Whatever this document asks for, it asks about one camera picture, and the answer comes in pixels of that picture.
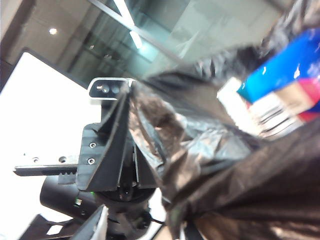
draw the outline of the screw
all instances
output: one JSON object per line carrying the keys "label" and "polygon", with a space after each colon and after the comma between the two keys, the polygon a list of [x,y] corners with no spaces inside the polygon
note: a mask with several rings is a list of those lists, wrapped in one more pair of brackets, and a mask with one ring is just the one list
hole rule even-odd
{"label": "screw", "polygon": [[88,164],[89,164],[89,165],[94,164],[95,161],[96,161],[96,160],[95,160],[94,158],[88,158]]}
{"label": "screw", "polygon": [[94,149],[96,146],[97,146],[97,144],[95,142],[91,142],[89,144],[89,147],[92,148],[92,149]]}
{"label": "screw", "polygon": [[59,157],[59,162],[62,163],[62,164],[65,163],[66,160],[67,160],[67,158],[65,156]]}

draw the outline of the black plastic bag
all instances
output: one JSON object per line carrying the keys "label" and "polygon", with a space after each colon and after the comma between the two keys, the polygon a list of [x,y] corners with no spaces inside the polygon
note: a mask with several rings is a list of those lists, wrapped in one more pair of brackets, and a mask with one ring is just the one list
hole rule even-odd
{"label": "black plastic bag", "polygon": [[194,220],[208,239],[320,239],[320,120],[277,141],[238,130],[216,98],[303,30],[320,1],[298,0],[260,46],[231,49],[138,82],[129,128],[161,188],[179,238]]}

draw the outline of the glass wall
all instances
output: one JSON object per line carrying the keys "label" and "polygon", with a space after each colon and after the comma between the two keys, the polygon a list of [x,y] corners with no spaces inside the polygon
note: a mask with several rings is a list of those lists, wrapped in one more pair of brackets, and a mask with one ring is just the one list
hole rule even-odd
{"label": "glass wall", "polygon": [[258,43],[291,4],[285,0],[279,9],[267,0],[100,0],[119,15],[116,2],[122,2],[134,25],[151,37],[146,40],[88,0],[34,2],[1,60],[14,65],[28,48],[84,87],[95,77],[146,78]]}

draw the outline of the ceiling light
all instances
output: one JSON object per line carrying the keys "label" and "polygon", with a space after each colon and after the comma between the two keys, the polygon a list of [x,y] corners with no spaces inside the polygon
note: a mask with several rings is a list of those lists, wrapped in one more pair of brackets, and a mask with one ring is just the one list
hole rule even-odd
{"label": "ceiling light", "polygon": [[121,16],[126,20],[129,25],[134,26],[134,20],[132,19],[129,9],[124,0],[114,0],[116,7],[119,9]]}
{"label": "ceiling light", "polygon": [[[128,25],[134,26],[134,20],[132,19],[129,9],[125,3],[124,0],[113,0],[116,7],[119,9],[119,12],[121,14],[121,16],[123,17],[123,19],[126,21],[126,23]],[[136,33],[135,31],[131,31],[130,35],[132,37],[132,40],[136,46],[137,49],[140,49],[142,47],[142,41],[140,36],[138,35],[138,33]]]}
{"label": "ceiling light", "polygon": [[49,29],[49,33],[50,33],[51,35],[56,35],[57,32],[58,32],[58,30],[57,30],[56,28],[50,28],[50,29]]}
{"label": "ceiling light", "polygon": [[131,38],[132,38],[136,48],[140,49],[142,47],[142,41],[141,41],[141,38],[138,35],[138,33],[136,33],[135,31],[131,31],[130,35],[131,35]]}

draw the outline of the camera lens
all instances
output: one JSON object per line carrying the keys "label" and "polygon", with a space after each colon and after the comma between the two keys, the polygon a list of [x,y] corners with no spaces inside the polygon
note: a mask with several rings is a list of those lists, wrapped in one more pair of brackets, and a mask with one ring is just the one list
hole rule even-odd
{"label": "camera lens", "polygon": [[114,94],[118,94],[118,93],[119,93],[119,87],[118,87],[117,85],[112,85],[111,91],[112,91]]}

